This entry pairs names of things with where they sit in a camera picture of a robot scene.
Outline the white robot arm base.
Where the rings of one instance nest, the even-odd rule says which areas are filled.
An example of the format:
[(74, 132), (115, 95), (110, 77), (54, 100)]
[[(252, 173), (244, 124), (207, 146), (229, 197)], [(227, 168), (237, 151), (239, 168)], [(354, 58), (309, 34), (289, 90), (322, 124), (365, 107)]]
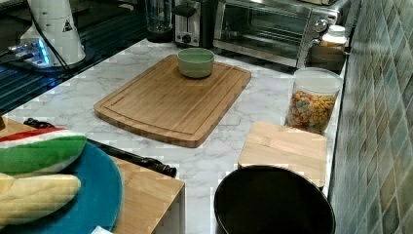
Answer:
[(9, 50), (41, 69), (68, 69), (81, 62), (86, 53), (69, 0), (27, 0), (27, 3), (32, 24)]

